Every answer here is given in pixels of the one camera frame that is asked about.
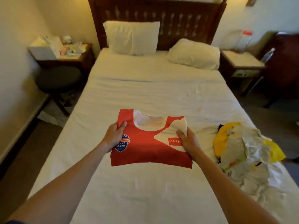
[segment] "logo patch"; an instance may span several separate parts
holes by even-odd
[[[114,147],[117,151],[122,152],[126,149],[128,144],[130,143],[130,138],[128,135],[123,134],[123,138],[121,141]]]
[[[183,146],[182,140],[177,137],[169,137],[168,142],[169,142],[169,145]]]

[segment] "pillow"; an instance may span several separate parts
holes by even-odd
[[[208,70],[217,70],[220,62],[219,48],[201,42],[180,39],[167,53],[168,61]]]
[[[103,26],[112,52],[128,55],[156,53],[160,22],[106,21]]]

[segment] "wrinkled bed sheet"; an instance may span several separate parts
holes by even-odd
[[[88,83],[45,162],[30,196],[92,150],[121,108],[143,114],[185,116],[214,161],[219,124],[255,127],[218,71],[168,63],[153,56],[117,55],[103,49]],[[286,204],[270,211],[281,223],[297,223],[299,189],[285,171]],[[158,163],[111,167],[106,154],[71,223],[227,223],[203,172]]]

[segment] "forearm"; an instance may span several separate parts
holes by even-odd
[[[207,178],[229,224],[278,222],[232,182],[201,150],[195,162]]]
[[[28,199],[10,220],[33,223],[69,223],[89,181],[105,155],[99,144],[66,172]]]

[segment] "tissue box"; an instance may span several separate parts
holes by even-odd
[[[58,36],[42,39],[38,37],[29,47],[29,51],[38,61],[57,60],[61,57],[64,45]]]

